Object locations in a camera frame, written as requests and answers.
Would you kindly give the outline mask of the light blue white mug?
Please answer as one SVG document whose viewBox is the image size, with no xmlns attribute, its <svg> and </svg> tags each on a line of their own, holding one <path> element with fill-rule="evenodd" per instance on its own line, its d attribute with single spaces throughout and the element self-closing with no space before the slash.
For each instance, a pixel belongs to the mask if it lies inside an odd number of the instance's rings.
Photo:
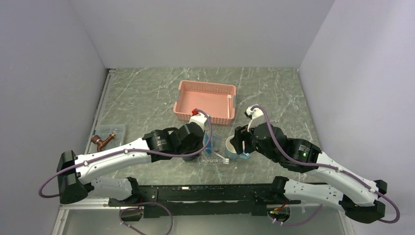
<svg viewBox="0 0 415 235">
<path fill-rule="evenodd" d="M 225 155 L 228 159 L 237 160 L 237 159 L 248 159 L 250 158 L 249 153 L 243 152 L 242 154 L 237 154 L 234 146 L 231 144 L 231 140 L 234 136 L 229 136 L 225 142 Z"/>
</svg>

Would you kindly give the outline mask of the pink perforated plastic basket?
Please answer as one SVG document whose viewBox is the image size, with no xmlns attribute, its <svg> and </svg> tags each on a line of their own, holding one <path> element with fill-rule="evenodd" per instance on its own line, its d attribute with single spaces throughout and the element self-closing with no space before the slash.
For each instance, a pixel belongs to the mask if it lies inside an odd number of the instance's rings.
<svg viewBox="0 0 415 235">
<path fill-rule="evenodd" d="M 227 95 L 231 94 L 231 118 L 227 118 Z M 192 110 L 200 109 L 211 117 L 216 125 L 230 125 L 235 118 L 236 87 L 229 84 L 182 80 L 179 98 L 173 112 L 177 119 L 189 121 Z"/>
</svg>

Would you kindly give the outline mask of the clear acrylic toothbrush holder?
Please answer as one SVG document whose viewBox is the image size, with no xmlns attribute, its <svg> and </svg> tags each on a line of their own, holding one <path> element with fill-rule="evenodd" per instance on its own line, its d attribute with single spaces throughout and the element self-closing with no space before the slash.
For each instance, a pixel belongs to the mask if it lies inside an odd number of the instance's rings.
<svg viewBox="0 0 415 235">
<path fill-rule="evenodd" d="M 224 151 L 219 154 L 225 157 Z M 214 151 L 212 151 L 211 154 L 207 154 L 205 151 L 203 151 L 198 160 L 204 164 L 223 164 L 222 159 L 217 157 L 214 154 Z"/>
</svg>

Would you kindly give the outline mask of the blue toothpaste tube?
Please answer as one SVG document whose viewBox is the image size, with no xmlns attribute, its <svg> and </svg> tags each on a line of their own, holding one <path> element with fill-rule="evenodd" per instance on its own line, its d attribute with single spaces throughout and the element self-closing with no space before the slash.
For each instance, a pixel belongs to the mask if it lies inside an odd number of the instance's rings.
<svg viewBox="0 0 415 235">
<path fill-rule="evenodd" d="M 207 154 L 211 154 L 212 153 L 212 146 L 213 146 L 212 138 L 213 138 L 213 136 L 210 136 L 208 134 L 205 134 L 204 145 L 206 145 L 206 148 L 204 149 L 204 151 Z"/>
</svg>

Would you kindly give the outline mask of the clear textured oval tray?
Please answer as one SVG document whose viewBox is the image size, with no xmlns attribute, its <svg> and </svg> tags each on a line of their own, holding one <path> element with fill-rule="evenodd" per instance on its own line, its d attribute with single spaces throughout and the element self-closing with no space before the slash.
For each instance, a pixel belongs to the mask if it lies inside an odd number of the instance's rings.
<svg viewBox="0 0 415 235">
<path fill-rule="evenodd" d="M 206 148 L 199 156 L 181 158 L 187 165 L 232 165 L 239 159 L 231 159 L 225 152 L 224 144 L 212 145 Z"/>
</svg>

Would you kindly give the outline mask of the dark blue mug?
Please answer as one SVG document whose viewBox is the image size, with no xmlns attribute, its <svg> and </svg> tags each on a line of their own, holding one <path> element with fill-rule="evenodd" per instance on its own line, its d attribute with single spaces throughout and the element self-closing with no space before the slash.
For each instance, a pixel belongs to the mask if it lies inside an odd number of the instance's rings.
<svg viewBox="0 0 415 235">
<path fill-rule="evenodd" d="M 198 159 L 199 156 L 182 157 L 184 162 L 192 162 Z"/>
</svg>

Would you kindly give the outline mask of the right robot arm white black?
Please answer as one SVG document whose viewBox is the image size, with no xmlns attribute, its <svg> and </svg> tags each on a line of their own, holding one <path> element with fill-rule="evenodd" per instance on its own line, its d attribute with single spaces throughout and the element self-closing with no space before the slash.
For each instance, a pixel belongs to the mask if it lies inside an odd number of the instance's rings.
<svg viewBox="0 0 415 235">
<path fill-rule="evenodd" d="M 276 176 L 269 191 L 275 203 L 319 203 L 365 224 L 382 221 L 385 216 L 386 206 L 379 201 L 387 192 L 385 181 L 371 181 L 349 172 L 309 141 L 288 138 L 280 128 L 263 123 L 255 128 L 237 127 L 230 143 L 237 154 L 257 152 L 289 171 L 313 175 L 324 182 L 313 185 Z"/>
</svg>

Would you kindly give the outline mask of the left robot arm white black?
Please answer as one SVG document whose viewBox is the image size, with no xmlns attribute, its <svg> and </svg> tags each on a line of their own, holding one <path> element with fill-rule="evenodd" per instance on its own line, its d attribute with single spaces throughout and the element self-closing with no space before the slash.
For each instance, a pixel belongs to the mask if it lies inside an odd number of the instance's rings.
<svg viewBox="0 0 415 235">
<path fill-rule="evenodd" d="M 129 206 L 141 202 L 135 178 L 113 179 L 105 174 L 160 160 L 197 158 L 203 149 L 206 126 L 190 122 L 180 128 L 154 130 L 131 143 L 93 154 L 64 152 L 57 168 L 60 203 L 72 204 L 88 196 L 109 197 Z"/>
</svg>

